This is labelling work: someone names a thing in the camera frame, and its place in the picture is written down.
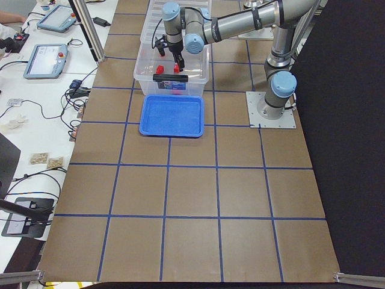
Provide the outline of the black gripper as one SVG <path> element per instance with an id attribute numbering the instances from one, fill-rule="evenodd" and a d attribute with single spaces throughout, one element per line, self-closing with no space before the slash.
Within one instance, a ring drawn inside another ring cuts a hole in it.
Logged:
<path id="1" fill-rule="evenodd" d="M 179 72 L 182 72 L 185 68 L 185 62 L 182 56 L 183 51 L 183 37 L 181 34 L 167 34 L 167 45 L 169 51 L 173 54 L 174 62 L 176 63 Z"/>

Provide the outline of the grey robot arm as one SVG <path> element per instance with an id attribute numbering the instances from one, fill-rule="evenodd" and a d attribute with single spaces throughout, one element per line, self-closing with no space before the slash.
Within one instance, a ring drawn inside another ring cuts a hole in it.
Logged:
<path id="1" fill-rule="evenodd" d="M 167 48 L 180 69 L 185 67 L 182 51 L 200 53 L 206 45 L 232 37 L 260 31 L 274 26 L 274 40 L 265 61 L 268 90 L 258 102 L 257 112 L 265 119 L 277 120 L 288 109 L 287 101 L 293 97 L 296 77 L 289 72 L 294 50 L 293 41 L 301 18 L 318 5 L 317 1 L 269 1 L 233 14 L 214 17 L 203 10 L 181 7 L 176 2 L 162 6 L 165 33 L 153 38 L 153 47 L 160 55 Z"/>

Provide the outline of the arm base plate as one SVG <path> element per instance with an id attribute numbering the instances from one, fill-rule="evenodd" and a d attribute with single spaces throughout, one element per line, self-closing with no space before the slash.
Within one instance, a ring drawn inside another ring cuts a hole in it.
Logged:
<path id="1" fill-rule="evenodd" d="M 265 92 L 246 92 L 250 128 L 296 129 L 293 109 L 273 108 L 265 102 Z"/>
<path id="2" fill-rule="evenodd" d="M 270 41 L 273 40 L 273 38 L 274 34 L 271 27 L 262 28 L 261 30 L 254 30 L 238 35 L 238 39 L 241 40 Z"/>

